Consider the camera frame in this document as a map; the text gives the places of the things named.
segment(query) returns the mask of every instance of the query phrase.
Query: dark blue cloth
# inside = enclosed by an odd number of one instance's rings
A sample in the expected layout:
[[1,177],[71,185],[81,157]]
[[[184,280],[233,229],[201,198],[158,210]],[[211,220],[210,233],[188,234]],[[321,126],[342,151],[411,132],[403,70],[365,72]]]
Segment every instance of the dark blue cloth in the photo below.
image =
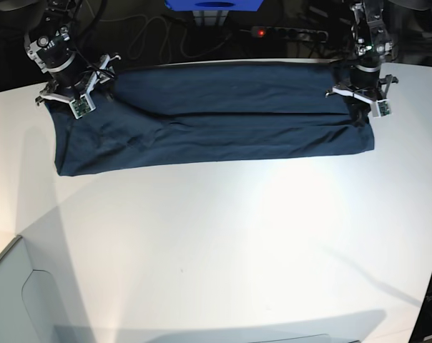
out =
[[161,164],[357,154],[372,150],[327,65],[168,66],[119,75],[81,119],[50,106],[60,175]]

